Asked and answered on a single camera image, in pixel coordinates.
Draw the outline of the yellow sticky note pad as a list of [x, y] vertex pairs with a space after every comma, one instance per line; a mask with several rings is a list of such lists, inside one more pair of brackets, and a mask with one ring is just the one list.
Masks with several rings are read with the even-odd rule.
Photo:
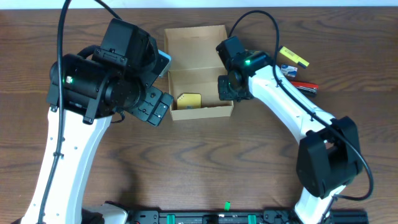
[[177, 109], [188, 110], [201, 108], [201, 94], [199, 93], [182, 93], [177, 98]]

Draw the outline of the brown cardboard box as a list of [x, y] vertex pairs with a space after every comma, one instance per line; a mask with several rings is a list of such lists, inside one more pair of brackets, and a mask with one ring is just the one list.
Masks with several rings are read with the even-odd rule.
[[[165, 29], [165, 51], [172, 58], [169, 68], [169, 93], [174, 97], [170, 114], [174, 121], [218, 118], [231, 115], [232, 101], [218, 96], [218, 77], [226, 70], [216, 46], [227, 38], [224, 25]], [[182, 93], [201, 94], [201, 108], [178, 110]]]

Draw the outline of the red black stapler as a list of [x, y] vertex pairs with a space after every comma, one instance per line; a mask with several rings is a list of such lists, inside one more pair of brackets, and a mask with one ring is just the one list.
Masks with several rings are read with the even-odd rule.
[[318, 92], [318, 85], [308, 82], [291, 82], [305, 96], [315, 97]]

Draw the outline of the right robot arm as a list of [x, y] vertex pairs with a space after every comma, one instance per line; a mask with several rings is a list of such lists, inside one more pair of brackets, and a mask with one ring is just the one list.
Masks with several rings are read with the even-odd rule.
[[332, 210], [341, 192], [367, 168], [358, 129], [313, 104], [281, 73], [268, 53], [246, 50], [234, 36], [216, 47], [227, 75], [218, 78], [222, 101], [263, 102], [298, 142], [296, 173], [303, 186], [293, 210], [266, 210], [266, 223], [367, 223], [360, 210]]

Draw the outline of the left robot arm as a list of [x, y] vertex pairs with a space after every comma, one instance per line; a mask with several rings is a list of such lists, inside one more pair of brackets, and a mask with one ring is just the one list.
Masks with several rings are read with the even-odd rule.
[[158, 126], [173, 97], [154, 86], [172, 63], [149, 33], [112, 19], [101, 45], [63, 55], [50, 70], [49, 130], [34, 196], [21, 223], [129, 223], [106, 202], [84, 207], [86, 183], [115, 114]]

